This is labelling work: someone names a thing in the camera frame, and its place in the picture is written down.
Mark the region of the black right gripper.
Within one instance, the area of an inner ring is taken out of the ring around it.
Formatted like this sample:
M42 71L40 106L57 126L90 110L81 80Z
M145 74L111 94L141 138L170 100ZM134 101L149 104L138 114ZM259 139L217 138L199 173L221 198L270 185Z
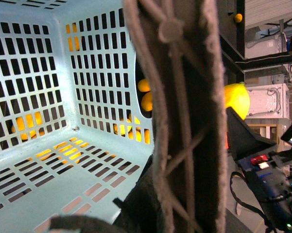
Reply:
M276 143L255 133L232 107L226 108L227 140L231 155L238 161L246 182L260 209L241 200L238 203L258 213L268 227L292 233L292 176L282 170L292 164L292 148L276 152Z

